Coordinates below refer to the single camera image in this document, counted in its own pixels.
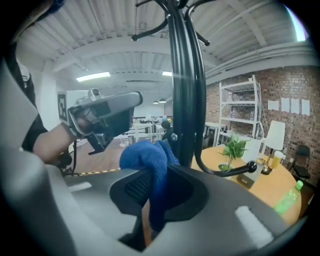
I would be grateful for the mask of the yellow drink cup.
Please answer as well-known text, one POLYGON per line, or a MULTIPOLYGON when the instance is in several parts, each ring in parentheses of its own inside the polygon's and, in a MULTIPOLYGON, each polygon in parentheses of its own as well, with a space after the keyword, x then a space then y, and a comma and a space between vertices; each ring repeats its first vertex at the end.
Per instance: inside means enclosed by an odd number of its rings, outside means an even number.
POLYGON ((277 150, 274 152, 273 154, 273 159, 272 159, 272 162, 271 162, 271 168, 272 169, 275 169, 278 167, 278 165, 283 161, 283 158, 284 158, 284 154, 277 150))

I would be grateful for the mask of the yellow black striped floor tape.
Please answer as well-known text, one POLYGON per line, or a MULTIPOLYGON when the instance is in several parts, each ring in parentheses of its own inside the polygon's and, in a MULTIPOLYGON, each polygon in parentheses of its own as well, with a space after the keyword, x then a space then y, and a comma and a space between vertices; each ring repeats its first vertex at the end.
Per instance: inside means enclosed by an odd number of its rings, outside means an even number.
POLYGON ((105 173, 112 173, 119 171, 120 168, 110 169, 110 170, 102 170, 102 171, 92 171, 92 172, 77 172, 77 173, 63 173, 63 177, 81 177, 81 176, 90 176, 90 175, 99 175, 105 173))

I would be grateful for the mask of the green plastic bottle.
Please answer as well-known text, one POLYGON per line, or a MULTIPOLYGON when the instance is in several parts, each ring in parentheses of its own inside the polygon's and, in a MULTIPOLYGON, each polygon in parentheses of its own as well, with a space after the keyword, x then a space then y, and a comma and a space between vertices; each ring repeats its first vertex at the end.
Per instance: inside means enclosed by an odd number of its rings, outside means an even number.
POLYGON ((303 182, 298 180, 295 186, 276 204, 276 206, 273 208, 274 211, 279 215, 282 215, 288 211, 297 201, 303 185, 303 182))

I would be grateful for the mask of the round wooden table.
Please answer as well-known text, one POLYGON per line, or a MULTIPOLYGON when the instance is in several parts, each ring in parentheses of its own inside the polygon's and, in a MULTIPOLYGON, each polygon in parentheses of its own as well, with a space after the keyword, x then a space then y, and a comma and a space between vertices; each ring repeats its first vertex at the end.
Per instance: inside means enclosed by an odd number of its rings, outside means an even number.
MULTIPOLYGON (((223 164, 226 158, 221 155, 222 147, 209 147, 201 152, 202 162, 212 170, 217 170, 219 164, 223 164)), ((281 164, 271 171, 271 174, 259 174, 251 188, 250 193, 259 198, 262 202, 273 208, 276 204, 296 185, 292 174, 281 164)), ((302 197, 299 194, 295 203, 281 215, 288 227, 295 224, 301 212, 302 197)))

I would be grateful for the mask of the white shade table lamp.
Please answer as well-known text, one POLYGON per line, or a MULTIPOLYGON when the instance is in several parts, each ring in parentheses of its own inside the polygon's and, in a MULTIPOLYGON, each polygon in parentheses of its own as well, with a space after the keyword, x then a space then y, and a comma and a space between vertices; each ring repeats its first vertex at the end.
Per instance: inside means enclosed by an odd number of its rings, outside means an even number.
POLYGON ((284 122, 272 120, 268 134, 265 140, 265 145, 270 149, 270 155, 267 161, 263 165, 261 173, 263 175, 269 175, 272 172, 271 163, 274 157, 275 151, 283 150, 285 140, 286 124, 284 122))

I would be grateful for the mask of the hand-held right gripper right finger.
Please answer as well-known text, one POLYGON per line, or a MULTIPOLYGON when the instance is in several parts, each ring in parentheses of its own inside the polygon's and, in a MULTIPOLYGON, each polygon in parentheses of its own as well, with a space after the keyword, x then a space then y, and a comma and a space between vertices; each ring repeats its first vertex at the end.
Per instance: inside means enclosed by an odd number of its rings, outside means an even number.
POLYGON ((171 165, 166 197, 147 256, 270 256, 286 242, 282 218, 233 181, 171 165))

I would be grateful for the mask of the blue cloth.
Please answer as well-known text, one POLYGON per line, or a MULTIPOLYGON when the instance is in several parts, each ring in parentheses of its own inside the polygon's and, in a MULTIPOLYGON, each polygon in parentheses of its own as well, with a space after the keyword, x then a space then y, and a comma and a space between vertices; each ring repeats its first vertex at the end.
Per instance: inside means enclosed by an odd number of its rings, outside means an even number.
POLYGON ((179 165, 170 144, 166 140, 136 142, 123 150, 119 159, 121 169, 143 167, 152 173, 152 189, 149 197, 149 223, 153 231, 160 232, 165 225, 167 210, 168 164, 179 165))

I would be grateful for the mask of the white desk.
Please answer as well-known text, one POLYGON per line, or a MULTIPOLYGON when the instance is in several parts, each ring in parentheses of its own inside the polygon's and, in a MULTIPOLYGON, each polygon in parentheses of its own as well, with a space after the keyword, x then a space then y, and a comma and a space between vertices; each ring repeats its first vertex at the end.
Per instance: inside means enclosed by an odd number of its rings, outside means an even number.
POLYGON ((148 139, 153 141, 153 125, 151 123, 135 123, 132 128, 134 131, 135 141, 138 142, 140 139, 148 139))

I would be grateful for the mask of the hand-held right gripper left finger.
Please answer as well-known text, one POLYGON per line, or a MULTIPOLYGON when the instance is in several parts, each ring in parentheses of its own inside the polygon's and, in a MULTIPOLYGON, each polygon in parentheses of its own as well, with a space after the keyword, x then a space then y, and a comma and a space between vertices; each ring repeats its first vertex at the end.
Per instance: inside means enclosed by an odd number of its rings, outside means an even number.
POLYGON ((6 255, 142 256, 96 225, 60 170, 29 152, 0 148, 0 198, 6 255))

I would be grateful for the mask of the person's left forearm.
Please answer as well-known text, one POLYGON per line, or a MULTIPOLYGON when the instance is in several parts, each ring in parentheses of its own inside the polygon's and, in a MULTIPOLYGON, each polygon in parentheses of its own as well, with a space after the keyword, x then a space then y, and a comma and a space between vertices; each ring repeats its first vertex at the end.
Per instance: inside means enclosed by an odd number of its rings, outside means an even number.
POLYGON ((69 149, 69 146, 77 138, 64 124, 40 134, 32 148, 32 153, 38 156, 45 164, 53 163, 61 153, 69 149))

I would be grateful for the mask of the black folding chair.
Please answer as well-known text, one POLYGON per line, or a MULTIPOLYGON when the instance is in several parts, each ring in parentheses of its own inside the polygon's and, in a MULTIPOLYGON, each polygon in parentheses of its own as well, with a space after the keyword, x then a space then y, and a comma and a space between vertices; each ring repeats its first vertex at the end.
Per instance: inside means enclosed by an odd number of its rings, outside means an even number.
POLYGON ((310 157, 310 148, 303 144, 298 145, 289 171, 292 171, 299 179, 309 180, 311 177, 309 173, 310 157))

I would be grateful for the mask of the small white square table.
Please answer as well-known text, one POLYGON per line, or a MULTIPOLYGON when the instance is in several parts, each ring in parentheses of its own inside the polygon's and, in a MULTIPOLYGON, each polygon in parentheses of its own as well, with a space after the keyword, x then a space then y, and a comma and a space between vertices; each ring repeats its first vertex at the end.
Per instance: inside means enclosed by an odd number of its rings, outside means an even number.
POLYGON ((220 132, 224 132, 227 130, 227 126, 225 124, 219 124, 215 122, 206 122, 204 125, 204 133, 206 136, 213 138, 212 146, 217 146, 219 141, 220 132))

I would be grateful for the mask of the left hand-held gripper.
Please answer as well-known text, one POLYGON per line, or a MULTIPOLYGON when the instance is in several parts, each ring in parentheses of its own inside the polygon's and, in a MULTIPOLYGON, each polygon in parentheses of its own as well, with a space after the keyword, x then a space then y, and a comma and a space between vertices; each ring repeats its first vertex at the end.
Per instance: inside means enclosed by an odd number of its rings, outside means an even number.
POLYGON ((58 116, 78 139, 86 139, 92 146, 91 155, 102 153, 114 137, 126 133, 133 126, 135 107, 143 103, 138 91, 105 96, 97 89, 59 91, 58 116), (77 118, 86 117, 90 132, 83 133, 77 118))

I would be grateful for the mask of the green potted plant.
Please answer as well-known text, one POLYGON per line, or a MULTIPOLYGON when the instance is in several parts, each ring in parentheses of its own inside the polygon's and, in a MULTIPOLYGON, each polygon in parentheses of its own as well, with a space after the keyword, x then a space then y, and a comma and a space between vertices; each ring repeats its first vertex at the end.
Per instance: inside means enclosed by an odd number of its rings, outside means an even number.
POLYGON ((228 172, 232 169, 232 162, 236 159, 242 158, 246 149, 246 144, 250 139, 240 139, 239 137, 232 135, 229 142, 224 144, 222 152, 219 154, 225 157, 225 163, 220 164, 219 170, 222 172, 228 172))

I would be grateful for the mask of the black coat rack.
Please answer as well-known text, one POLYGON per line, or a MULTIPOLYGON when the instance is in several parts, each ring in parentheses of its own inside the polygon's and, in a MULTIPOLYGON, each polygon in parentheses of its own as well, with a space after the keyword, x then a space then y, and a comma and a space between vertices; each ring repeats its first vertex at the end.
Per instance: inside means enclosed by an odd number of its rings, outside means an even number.
POLYGON ((154 35, 164 28, 169 31, 173 85, 173 154, 184 167, 190 167, 192 158, 202 171, 219 177, 253 173, 254 161, 227 172, 215 171, 205 166, 201 159, 203 133, 206 118, 206 77, 200 42, 209 42, 196 32, 191 14, 197 7, 216 0, 198 0, 188 5, 189 0, 143 0, 140 7, 149 2, 157 3, 164 11, 164 21, 157 27, 135 34, 136 42, 154 35))

